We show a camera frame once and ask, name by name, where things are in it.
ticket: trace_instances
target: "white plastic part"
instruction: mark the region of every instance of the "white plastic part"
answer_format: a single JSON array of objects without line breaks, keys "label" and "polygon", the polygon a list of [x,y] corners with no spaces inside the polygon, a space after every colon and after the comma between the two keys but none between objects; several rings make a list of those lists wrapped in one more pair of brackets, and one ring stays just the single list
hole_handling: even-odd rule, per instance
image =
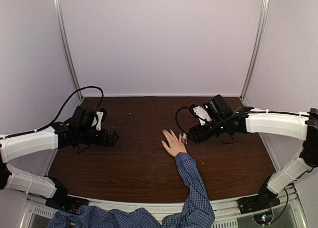
[{"label": "white plastic part", "polygon": [[52,198],[56,187],[54,182],[48,177],[40,177],[13,167],[7,164],[6,167],[12,173],[9,176],[5,188],[15,189],[26,193],[33,193]]},{"label": "white plastic part", "polygon": [[30,153],[56,149],[58,136],[54,132],[55,130],[49,127],[37,133],[0,140],[3,163]]},{"label": "white plastic part", "polygon": [[249,113],[246,118],[246,130],[249,133],[270,133],[276,135],[285,135],[300,140],[306,140],[307,112],[300,112],[299,116],[287,114],[268,113],[268,110],[252,109],[251,111],[265,111],[263,114]]},{"label": "white plastic part", "polygon": [[[208,112],[203,109],[201,106],[197,106],[193,108],[193,112],[195,115],[199,116],[200,118],[206,121],[212,121],[211,117],[209,116]],[[199,119],[201,125],[205,125],[205,121]]]},{"label": "white plastic part", "polygon": [[97,120],[96,120],[96,118],[94,118],[94,120],[93,120],[93,123],[92,123],[92,126],[94,126],[94,125],[96,125],[96,129],[98,130],[98,131],[100,131],[101,130],[101,120],[102,120],[102,118],[103,118],[103,112],[101,112],[101,111],[97,111],[96,112],[96,114],[97,114],[97,116],[98,116],[98,123],[97,123]]},{"label": "white plastic part", "polygon": [[274,173],[267,182],[267,188],[274,194],[281,192],[284,187],[296,181],[312,167],[308,166],[300,157],[295,157],[282,170]]}]

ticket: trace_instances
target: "shirt cuff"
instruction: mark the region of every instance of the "shirt cuff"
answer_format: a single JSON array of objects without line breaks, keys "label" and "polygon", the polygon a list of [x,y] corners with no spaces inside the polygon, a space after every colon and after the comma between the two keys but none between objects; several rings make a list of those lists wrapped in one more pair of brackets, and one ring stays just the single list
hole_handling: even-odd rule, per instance
[{"label": "shirt cuff", "polygon": [[184,161],[188,160],[194,161],[194,159],[188,153],[185,152],[180,152],[175,157],[175,163],[177,164],[177,167],[179,167]]}]

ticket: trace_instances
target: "white wall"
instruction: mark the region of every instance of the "white wall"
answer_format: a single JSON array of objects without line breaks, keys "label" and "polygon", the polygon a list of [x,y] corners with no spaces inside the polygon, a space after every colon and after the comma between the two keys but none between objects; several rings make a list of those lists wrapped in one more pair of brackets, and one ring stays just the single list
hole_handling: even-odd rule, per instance
[{"label": "white wall", "polygon": [[[271,0],[250,105],[282,111],[318,108],[318,0]],[[302,148],[295,139],[266,135],[280,167]],[[318,171],[296,182],[311,228],[318,227]]]},{"label": "white wall", "polygon": [[239,95],[261,1],[61,0],[80,84],[121,96]]},{"label": "white wall", "polygon": [[[53,0],[0,0],[0,42],[0,134],[49,123],[74,90]],[[61,119],[71,116],[77,103],[74,98]],[[10,163],[44,175],[51,154],[39,152]],[[25,198],[17,191],[0,191],[0,228],[16,227]]]}]

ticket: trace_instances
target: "brown tabletop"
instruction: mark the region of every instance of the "brown tabletop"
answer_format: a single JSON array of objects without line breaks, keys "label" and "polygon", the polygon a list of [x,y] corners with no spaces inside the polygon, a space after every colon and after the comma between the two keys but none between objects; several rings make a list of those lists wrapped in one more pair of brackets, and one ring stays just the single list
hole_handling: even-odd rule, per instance
[{"label": "brown tabletop", "polygon": [[[184,202],[188,196],[174,158],[162,147],[162,129],[179,130],[174,121],[181,106],[202,104],[203,97],[116,97],[105,98],[108,110],[103,128],[114,128],[120,136],[113,148],[91,146],[59,150],[50,176],[58,178],[71,195],[144,203]],[[242,106],[228,97],[233,110]],[[98,98],[86,98],[82,106],[95,109]],[[179,115],[188,130],[198,124],[188,111]],[[188,153],[196,160],[210,200],[257,193],[266,177],[275,172],[258,134],[235,134],[235,143],[216,138],[199,145],[189,141]]]}]

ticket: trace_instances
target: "sleeve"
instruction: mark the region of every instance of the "sleeve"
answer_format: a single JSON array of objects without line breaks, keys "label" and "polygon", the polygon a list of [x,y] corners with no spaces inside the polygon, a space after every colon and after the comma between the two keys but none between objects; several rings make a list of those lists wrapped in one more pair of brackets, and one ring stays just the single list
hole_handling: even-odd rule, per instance
[{"label": "sleeve", "polygon": [[166,217],[162,226],[164,228],[211,228],[215,216],[195,160],[187,153],[179,153],[175,161],[178,172],[190,192],[182,213]]}]

